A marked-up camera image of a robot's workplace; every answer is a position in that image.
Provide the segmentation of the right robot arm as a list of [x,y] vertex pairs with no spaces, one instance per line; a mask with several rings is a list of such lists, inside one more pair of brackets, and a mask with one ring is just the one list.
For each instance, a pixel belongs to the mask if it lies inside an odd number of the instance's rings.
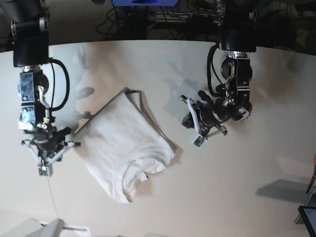
[[[53,125],[54,111],[62,109],[69,98],[70,77],[65,65],[49,57],[49,13],[42,0],[2,0],[1,9],[11,20],[13,36],[13,66],[21,68],[18,93],[21,99],[19,129],[31,137],[22,141],[33,153],[38,166],[48,168],[58,161],[76,142],[67,142],[71,129],[57,130]],[[49,105],[45,94],[49,88],[48,78],[42,65],[57,64],[65,75],[66,93],[57,107]]]

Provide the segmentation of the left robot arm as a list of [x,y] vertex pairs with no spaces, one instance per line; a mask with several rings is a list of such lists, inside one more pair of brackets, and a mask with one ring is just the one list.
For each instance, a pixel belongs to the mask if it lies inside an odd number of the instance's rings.
[[[185,95],[180,97],[189,111],[182,125],[194,129],[190,141],[199,148],[212,136],[227,135],[225,122],[243,121],[252,112],[249,87],[252,67],[248,55],[256,51],[253,42],[256,13],[230,0],[218,0],[216,4],[220,41],[210,48],[207,55],[208,90],[200,90],[199,99],[195,101]],[[214,67],[217,49],[227,54],[221,65],[223,79],[219,79]],[[219,79],[216,88],[212,86],[212,76]]]

